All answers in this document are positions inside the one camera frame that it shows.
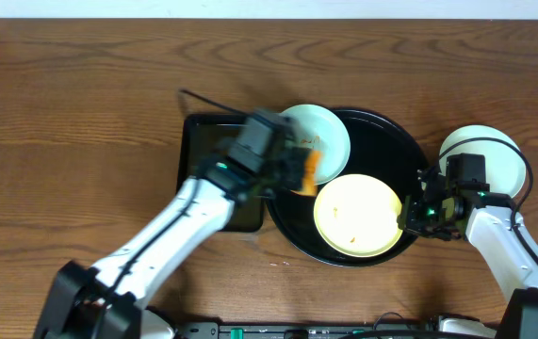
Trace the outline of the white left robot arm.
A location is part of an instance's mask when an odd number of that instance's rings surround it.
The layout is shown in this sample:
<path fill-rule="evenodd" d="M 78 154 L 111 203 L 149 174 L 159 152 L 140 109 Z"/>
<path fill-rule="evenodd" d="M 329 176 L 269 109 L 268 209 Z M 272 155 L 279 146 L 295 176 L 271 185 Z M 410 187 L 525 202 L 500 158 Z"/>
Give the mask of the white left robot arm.
<path fill-rule="evenodd" d="M 319 159 L 290 140 L 225 139 L 126 244 L 89 268 L 71 261 L 57 272 L 35 337 L 172 338 L 174 328 L 148 309 L 164 281 L 250 197 L 281 186 L 316 192 Z"/>

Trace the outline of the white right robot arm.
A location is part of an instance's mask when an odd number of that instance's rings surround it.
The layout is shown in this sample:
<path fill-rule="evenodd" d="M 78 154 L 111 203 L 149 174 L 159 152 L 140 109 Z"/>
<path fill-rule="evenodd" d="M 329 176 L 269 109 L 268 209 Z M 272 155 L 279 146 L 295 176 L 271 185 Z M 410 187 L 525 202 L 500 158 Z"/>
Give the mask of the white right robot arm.
<path fill-rule="evenodd" d="M 415 236 L 469 242 L 508 302 L 495 337 L 538 338 L 538 246 L 512 198 L 475 179 L 439 178 L 422 198 L 405 199 L 398 224 Z"/>

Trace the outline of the orange sponge with green scourer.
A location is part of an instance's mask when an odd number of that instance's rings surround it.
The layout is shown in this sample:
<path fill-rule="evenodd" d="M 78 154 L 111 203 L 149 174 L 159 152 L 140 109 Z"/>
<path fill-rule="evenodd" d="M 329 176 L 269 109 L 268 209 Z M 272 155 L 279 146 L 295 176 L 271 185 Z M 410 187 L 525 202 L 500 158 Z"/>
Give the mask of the orange sponge with green scourer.
<path fill-rule="evenodd" d="M 296 182 L 292 191 L 301 196 L 316 196 L 318 194 L 318 184 L 315 174 L 318 169 L 321 153 L 316 150 L 299 148 L 302 152 L 302 174 Z"/>

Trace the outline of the yellow plate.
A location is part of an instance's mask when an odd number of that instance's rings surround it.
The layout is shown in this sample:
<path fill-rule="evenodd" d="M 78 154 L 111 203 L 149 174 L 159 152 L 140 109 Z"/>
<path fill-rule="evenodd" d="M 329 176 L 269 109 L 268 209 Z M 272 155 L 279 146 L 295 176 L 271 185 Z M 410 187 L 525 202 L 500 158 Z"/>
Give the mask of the yellow plate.
<path fill-rule="evenodd" d="M 334 250 L 355 258 L 375 257 L 401 239 L 402 203 L 384 182 L 363 174 L 333 179 L 317 195 L 314 222 Z"/>

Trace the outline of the light blue plate with sauce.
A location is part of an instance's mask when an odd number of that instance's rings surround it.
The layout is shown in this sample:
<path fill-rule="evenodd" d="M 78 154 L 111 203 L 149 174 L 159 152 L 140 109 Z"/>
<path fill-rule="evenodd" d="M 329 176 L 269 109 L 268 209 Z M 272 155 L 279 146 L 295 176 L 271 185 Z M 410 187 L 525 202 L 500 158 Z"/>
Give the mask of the light blue plate with sauce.
<path fill-rule="evenodd" d="M 351 139 L 347 128 L 333 111 L 320 105 L 294 105 L 281 116 L 295 121 L 296 142 L 300 147 L 320 153 L 315 183 L 323 185 L 348 164 Z"/>

